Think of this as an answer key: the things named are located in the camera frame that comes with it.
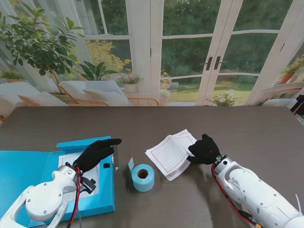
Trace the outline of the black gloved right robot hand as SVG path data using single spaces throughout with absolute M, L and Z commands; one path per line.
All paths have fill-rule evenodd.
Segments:
M 203 134 L 202 139 L 190 145 L 188 150 L 193 156 L 188 156 L 187 160 L 194 164 L 210 165 L 221 157 L 218 146 L 207 134 Z

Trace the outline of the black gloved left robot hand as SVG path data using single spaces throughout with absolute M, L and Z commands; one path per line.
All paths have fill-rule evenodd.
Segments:
M 90 144 L 84 152 L 73 162 L 73 167 L 77 167 L 83 173 L 90 171 L 98 163 L 114 153 L 113 146 L 119 145 L 121 139 L 98 140 Z

